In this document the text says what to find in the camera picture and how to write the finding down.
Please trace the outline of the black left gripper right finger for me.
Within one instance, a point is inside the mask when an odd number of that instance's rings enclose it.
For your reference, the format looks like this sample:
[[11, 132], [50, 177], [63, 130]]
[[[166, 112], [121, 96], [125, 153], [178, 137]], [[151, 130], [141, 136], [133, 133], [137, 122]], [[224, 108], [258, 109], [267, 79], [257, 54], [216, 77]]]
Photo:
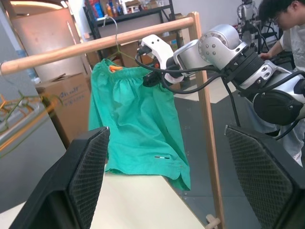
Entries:
[[226, 126], [234, 167], [263, 229], [305, 227], [305, 169], [273, 137]]

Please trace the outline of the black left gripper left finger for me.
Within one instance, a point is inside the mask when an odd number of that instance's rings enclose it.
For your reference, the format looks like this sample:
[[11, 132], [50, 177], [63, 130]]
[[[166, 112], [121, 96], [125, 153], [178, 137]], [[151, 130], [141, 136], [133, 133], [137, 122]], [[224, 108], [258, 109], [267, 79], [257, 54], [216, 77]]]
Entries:
[[74, 139], [40, 179], [11, 224], [12, 229], [88, 229], [96, 209], [110, 129]]

